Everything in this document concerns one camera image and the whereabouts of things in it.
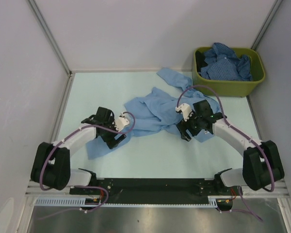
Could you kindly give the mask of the light blue long sleeve shirt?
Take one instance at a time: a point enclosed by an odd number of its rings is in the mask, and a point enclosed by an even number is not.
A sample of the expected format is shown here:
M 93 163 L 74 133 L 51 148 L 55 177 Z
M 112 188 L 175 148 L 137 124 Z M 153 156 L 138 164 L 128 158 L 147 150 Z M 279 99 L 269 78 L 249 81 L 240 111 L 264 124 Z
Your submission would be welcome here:
M 192 78 L 169 68 L 161 69 L 157 72 L 157 75 L 168 85 L 180 88 L 182 91 L 193 85 Z M 175 111 L 177 100 L 178 97 L 172 97 L 167 92 L 157 87 L 153 87 L 150 94 L 145 97 L 135 97 L 129 100 L 124 104 L 124 107 L 136 118 L 136 124 L 133 130 L 129 132 L 126 135 L 127 137 L 112 150 L 108 148 L 101 137 L 90 141 L 86 144 L 88 159 L 93 160 L 107 155 L 127 144 L 132 137 L 149 136 L 159 133 L 162 130 L 179 136 L 176 124 L 182 120 L 182 115 Z M 194 103 L 202 100 L 207 100 L 214 113 L 221 112 L 217 101 L 203 95 L 195 89 L 188 90 L 184 96 L 181 97 L 181 103 L 189 104 L 192 109 Z M 194 136 L 194 139 L 199 142 L 204 142 L 212 137 L 212 134 L 201 131 L 197 136 Z

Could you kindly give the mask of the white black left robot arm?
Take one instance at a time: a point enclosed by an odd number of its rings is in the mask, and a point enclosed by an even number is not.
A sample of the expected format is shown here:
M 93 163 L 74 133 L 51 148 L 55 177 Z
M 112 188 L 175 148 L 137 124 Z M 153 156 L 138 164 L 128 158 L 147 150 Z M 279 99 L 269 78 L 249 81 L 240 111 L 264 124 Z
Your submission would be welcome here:
M 31 181 L 44 191 L 63 190 L 67 186 L 80 186 L 87 193 L 97 190 L 95 174 L 86 169 L 72 169 L 70 158 L 85 144 L 102 139 L 107 148 L 114 149 L 126 135 L 123 130 L 129 120 L 121 113 L 115 117 L 112 110 L 99 107 L 94 115 L 84 119 L 79 127 L 62 140 L 42 142 L 36 151 L 31 170 Z

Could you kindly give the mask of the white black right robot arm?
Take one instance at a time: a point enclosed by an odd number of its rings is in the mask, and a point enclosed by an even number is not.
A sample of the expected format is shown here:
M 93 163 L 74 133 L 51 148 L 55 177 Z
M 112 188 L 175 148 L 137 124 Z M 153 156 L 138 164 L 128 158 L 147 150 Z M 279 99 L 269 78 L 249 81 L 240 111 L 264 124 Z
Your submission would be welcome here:
M 190 106 L 178 104 L 175 108 L 182 120 L 177 129 L 183 140 L 190 141 L 192 136 L 202 131 L 221 138 L 242 156 L 242 168 L 226 169 L 215 175 L 214 190 L 225 195 L 233 186 L 248 186 L 257 191 L 260 189 L 272 192 L 275 182 L 285 176 L 277 145 L 269 141 L 254 139 L 233 124 L 229 123 L 225 114 L 214 113 L 210 104 L 200 101 Z

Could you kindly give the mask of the green plastic bin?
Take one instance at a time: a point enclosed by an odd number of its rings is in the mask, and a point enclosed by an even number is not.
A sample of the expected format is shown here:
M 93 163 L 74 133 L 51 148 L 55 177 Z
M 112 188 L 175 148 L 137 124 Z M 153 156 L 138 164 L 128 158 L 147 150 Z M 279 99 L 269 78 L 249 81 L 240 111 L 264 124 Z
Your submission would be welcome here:
M 194 52 L 193 84 L 208 86 L 219 96 L 246 97 L 265 78 L 262 60 L 252 49 L 215 43 Z

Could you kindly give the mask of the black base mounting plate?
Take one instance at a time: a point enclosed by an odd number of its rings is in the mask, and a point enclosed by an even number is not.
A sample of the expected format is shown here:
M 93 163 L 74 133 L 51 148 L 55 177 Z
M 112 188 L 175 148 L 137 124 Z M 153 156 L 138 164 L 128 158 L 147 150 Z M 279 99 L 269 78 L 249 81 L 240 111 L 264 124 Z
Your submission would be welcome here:
M 237 187 L 226 187 L 217 179 L 94 178 L 90 188 L 71 188 L 71 195 L 101 196 L 103 201 L 137 203 L 193 203 L 214 196 L 220 206 L 231 207 Z

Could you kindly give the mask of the blue checkered shirt in bin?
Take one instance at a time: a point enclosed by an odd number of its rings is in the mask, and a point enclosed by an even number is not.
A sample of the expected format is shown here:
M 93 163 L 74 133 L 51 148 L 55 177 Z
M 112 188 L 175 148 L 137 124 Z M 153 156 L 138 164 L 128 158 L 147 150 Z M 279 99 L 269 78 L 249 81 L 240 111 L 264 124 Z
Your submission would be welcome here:
M 248 55 L 238 57 L 233 49 L 222 43 L 214 43 L 212 48 L 203 54 L 206 65 L 199 72 L 203 78 L 217 81 L 253 80 Z

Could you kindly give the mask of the aluminium front rail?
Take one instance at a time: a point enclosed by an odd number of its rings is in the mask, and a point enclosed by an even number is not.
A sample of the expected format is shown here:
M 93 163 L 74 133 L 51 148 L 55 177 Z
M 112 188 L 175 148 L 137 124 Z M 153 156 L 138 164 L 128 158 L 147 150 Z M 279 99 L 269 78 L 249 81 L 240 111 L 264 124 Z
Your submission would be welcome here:
M 243 195 L 249 198 L 288 198 L 290 196 L 288 189 L 286 187 L 286 183 L 284 181 L 275 182 L 275 189 L 273 192 L 267 192 L 264 189 L 254 191 L 250 189 L 248 186 L 243 186 L 242 190 L 243 190 Z M 25 194 L 29 196 L 34 196 L 34 195 L 38 195 L 38 196 L 39 195 L 49 195 L 49 196 L 62 195 L 63 196 L 63 195 L 68 195 L 69 191 L 70 191 L 69 187 L 66 187 L 60 191 L 56 189 L 43 191 L 40 188 L 40 185 L 38 183 L 29 181 Z

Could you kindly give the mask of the aluminium frame post left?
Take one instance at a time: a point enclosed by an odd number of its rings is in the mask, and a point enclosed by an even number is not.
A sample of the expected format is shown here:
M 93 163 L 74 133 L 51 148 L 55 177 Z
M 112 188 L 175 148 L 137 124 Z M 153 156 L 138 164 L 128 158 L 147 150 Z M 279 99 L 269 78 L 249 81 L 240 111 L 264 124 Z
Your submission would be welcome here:
M 60 65 L 62 66 L 63 70 L 65 71 L 66 75 L 68 77 L 71 76 L 72 71 L 70 70 L 66 59 L 64 58 L 62 51 L 58 45 L 58 43 L 56 42 L 53 33 L 51 32 L 47 21 L 45 20 L 45 17 L 42 14 L 42 11 L 40 10 L 38 4 L 36 3 L 35 0 L 26 0 L 26 3 L 29 5 L 29 8 L 31 9 L 33 15 L 35 16 L 35 18 L 37 19 L 37 22 L 42 30 L 42 32 L 44 33 L 44 35 L 46 36 L 47 41 L 49 42 L 51 48 L 53 49 L 53 52 L 55 54 L 55 56 L 57 57 L 57 59 L 60 62 Z

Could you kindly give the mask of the aluminium frame post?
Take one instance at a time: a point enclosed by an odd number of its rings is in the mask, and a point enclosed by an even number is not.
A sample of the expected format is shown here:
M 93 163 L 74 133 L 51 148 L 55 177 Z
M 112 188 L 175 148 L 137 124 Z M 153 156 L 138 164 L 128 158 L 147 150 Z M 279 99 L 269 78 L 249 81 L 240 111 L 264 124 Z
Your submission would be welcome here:
M 44 35 L 46 36 L 47 41 L 49 42 L 51 48 L 53 49 L 53 52 L 55 54 L 55 56 L 57 57 L 57 59 L 60 62 L 60 65 L 62 66 L 63 70 L 65 71 L 66 75 L 68 77 L 71 76 L 72 71 L 70 70 L 66 59 L 64 58 L 62 51 L 58 45 L 58 43 L 56 42 L 53 33 L 51 32 L 47 21 L 45 20 L 45 17 L 42 14 L 42 11 L 40 10 L 38 4 L 36 3 L 35 0 L 26 0 L 26 3 L 29 5 L 29 8 L 31 9 L 33 15 L 35 16 L 35 18 L 37 19 L 37 22 L 42 30 L 42 32 L 44 33 Z
M 270 27 L 274 17 L 276 16 L 276 14 L 277 14 L 278 10 L 280 9 L 283 2 L 284 2 L 283 0 L 275 0 L 274 1 L 269 13 L 266 16 L 266 19 L 264 20 L 257 36 L 255 37 L 255 40 L 251 46 L 252 50 L 258 49 L 259 44 L 261 43 L 264 35 L 266 34 L 268 28 Z

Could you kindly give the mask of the aluminium frame post right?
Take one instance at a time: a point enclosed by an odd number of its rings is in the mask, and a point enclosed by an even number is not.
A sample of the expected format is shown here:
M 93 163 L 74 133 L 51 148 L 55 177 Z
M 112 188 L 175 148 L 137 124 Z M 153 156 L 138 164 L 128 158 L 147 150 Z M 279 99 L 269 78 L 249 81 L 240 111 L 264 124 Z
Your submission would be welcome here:
M 266 16 L 266 19 L 264 20 L 257 36 L 255 37 L 255 40 L 251 46 L 252 50 L 258 49 L 259 44 L 261 43 L 264 35 L 266 34 L 268 28 L 270 27 L 274 17 L 276 16 L 276 14 L 277 14 L 278 10 L 280 9 L 283 2 L 284 2 L 283 0 L 275 0 L 274 1 L 269 13 Z

